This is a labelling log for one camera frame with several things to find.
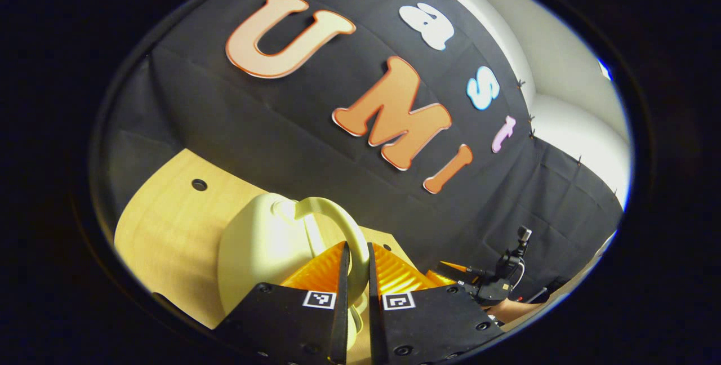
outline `cable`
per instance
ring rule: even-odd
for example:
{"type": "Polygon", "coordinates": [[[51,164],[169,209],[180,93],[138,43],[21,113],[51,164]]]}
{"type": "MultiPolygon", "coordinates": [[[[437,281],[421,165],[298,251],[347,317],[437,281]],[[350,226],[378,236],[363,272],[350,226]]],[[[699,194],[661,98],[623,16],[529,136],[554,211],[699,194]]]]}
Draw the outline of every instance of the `cable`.
{"type": "Polygon", "coordinates": [[[515,285],[513,285],[513,288],[510,290],[515,289],[515,286],[518,286],[518,283],[520,283],[520,280],[523,279],[523,273],[526,272],[526,266],[523,264],[523,262],[518,263],[518,266],[520,266],[520,278],[518,278],[517,281],[515,281],[515,285]]]}

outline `wooden surface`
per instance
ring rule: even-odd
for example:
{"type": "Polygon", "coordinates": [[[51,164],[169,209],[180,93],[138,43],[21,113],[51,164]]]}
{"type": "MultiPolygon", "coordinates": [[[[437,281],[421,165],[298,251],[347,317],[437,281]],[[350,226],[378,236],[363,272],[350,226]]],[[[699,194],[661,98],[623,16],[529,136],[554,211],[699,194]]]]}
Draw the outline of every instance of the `wooden surface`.
{"type": "MultiPolygon", "coordinates": [[[[215,328],[225,317],[216,275],[221,233],[262,193],[263,189],[185,149],[155,172],[129,201],[115,230],[115,247],[149,291],[162,294],[204,326],[215,328]],[[205,181],[208,189],[194,189],[191,182],[195,179],[205,181]]],[[[315,217],[326,247],[345,239],[333,221],[315,217]]],[[[391,234],[360,229],[367,241],[389,245],[394,254],[413,265],[391,234]]],[[[370,363],[371,355],[368,309],[361,317],[363,331],[348,352],[348,363],[358,365],[370,363]]]]}

